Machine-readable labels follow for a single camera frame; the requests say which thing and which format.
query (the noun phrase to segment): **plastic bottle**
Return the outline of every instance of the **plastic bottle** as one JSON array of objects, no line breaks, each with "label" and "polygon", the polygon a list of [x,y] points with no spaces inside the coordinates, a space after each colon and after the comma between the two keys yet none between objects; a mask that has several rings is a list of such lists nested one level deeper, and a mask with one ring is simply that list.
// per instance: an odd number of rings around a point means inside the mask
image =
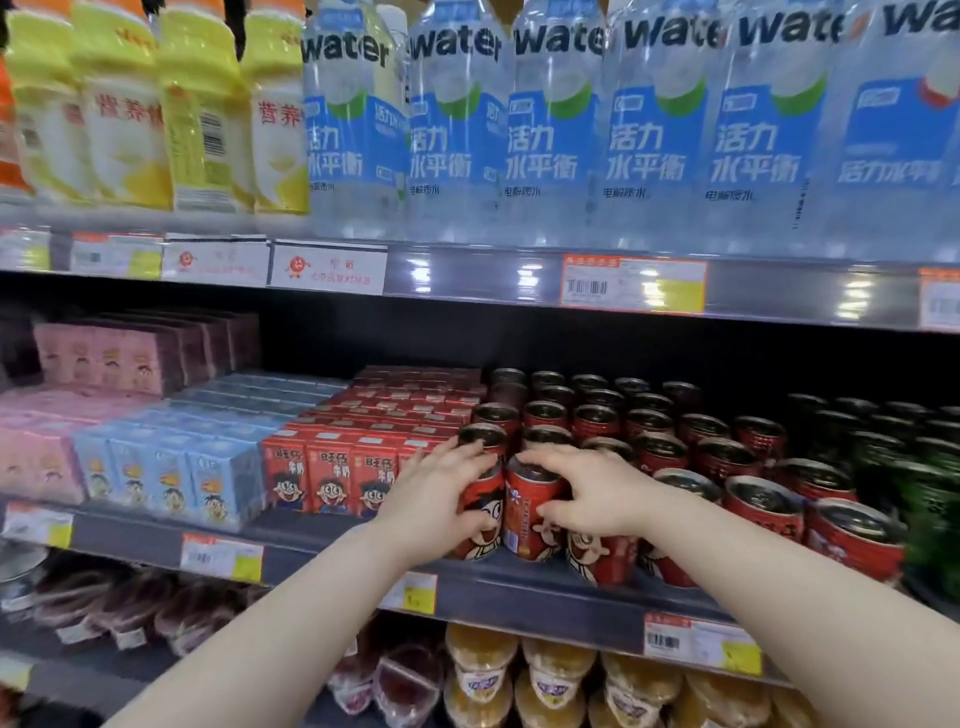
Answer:
[{"label": "plastic bottle", "polygon": [[25,0],[8,14],[7,69],[24,177],[48,222],[83,220],[93,202],[70,0]]},{"label": "plastic bottle", "polygon": [[955,8],[916,0],[847,12],[825,108],[815,207],[823,255],[930,257],[934,191],[960,104]]},{"label": "plastic bottle", "polygon": [[738,0],[725,25],[701,239],[711,253],[797,254],[844,14],[835,0]]},{"label": "plastic bottle", "polygon": [[708,142],[720,16],[705,0],[633,0],[611,3],[608,26],[603,118],[610,125],[596,226],[617,248],[682,249],[682,236],[693,233],[694,182]]},{"label": "plastic bottle", "polygon": [[261,232],[306,229],[302,0],[253,0],[240,72],[251,93],[256,223]]},{"label": "plastic bottle", "polygon": [[188,231],[252,224],[250,93],[223,0],[170,0],[160,14],[160,103],[177,222]]},{"label": "plastic bottle", "polygon": [[73,60],[98,205],[110,222],[163,232],[173,202],[156,41],[140,0],[76,0]]},{"label": "plastic bottle", "polygon": [[595,0],[527,0],[516,17],[504,222],[520,244],[584,243],[605,32]]},{"label": "plastic bottle", "polygon": [[345,237],[399,234],[402,53],[370,0],[322,0],[301,46],[312,225]]},{"label": "plastic bottle", "polygon": [[510,45],[486,0],[433,0],[411,29],[410,222],[420,239],[502,239]]}]

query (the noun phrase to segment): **hand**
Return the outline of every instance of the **hand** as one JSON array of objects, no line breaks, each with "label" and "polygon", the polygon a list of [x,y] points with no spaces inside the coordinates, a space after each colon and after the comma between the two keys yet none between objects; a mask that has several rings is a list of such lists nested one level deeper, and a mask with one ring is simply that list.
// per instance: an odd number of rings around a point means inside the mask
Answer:
[{"label": "hand", "polygon": [[394,481],[372,525],[407,567],[433,561],[481,530],[496,528],[483,511],[457,514],[460,494],[496,462],[483,443],[457,447],[452,437],[429,455],[418,452]]},{"label": "hand", "polygon": [[551,500],[537,509],[545,521],[592,536],[642,535],[650,510],[644,508],[644,497],[660,485],[619,455],[548,445],[524,450],[517,458],[559,473],[570,483],[573,500]]}]

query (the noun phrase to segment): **yellow bottle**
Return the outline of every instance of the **yellow bottle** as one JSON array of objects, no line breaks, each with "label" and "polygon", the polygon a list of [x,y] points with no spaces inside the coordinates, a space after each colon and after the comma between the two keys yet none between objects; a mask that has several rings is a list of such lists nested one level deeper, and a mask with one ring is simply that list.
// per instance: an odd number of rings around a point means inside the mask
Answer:
[{"label": "yellow bottle", "polygon": [[240,71],[251,93],[257,223],[307,212],[303,129],[302,0],[253,0],[244,20],[247,46]]},{"label": "yellow bottle", "polygon": [[156,41],[140,0],[75,0],[71,15],[97,202],[169,210]]},{"label": "yellow bottle", "polygon": [[41,211],[51,214],[93,200],[70,5],[70,0],[21,0],[7,20],[20,163]]},{"label": "yellow bottle", "polygon": [[250,94],[223,0],[168,0],[156,56],[174,210],[194,230],[253,210]]}]

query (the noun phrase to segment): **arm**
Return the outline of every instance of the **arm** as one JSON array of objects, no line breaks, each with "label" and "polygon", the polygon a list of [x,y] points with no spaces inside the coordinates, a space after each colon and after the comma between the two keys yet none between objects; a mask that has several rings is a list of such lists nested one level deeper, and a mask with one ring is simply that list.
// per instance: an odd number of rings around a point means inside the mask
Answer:
[{"label": "arm", "polygon": [[167,671],[108,728],[293,726],[399,577],[440,558],[487,514],[457,515],[460,492],[493,462],[456,440],[415,456],[377,517],[332,546]]},{"label": "arm", "polygon": [[960,626],[949,619],[612,453],[561,446],[519,457],[573,488],[574,500],[546,503],[541,515],[655,544],[836,724],[957,724]]}]

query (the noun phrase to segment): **right hand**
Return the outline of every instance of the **right hand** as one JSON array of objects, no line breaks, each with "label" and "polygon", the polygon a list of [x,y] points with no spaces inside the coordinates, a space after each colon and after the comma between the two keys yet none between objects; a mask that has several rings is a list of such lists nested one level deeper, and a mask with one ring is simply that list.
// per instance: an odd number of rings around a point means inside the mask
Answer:
[{"label": "right hand", "polygon": [[640,536],[648,511],[644,496],[659,483],[607,450],[549,445],[517,455],[570,483],[573,500],[551,500],[537,509],[546,521],[593,536]]}]

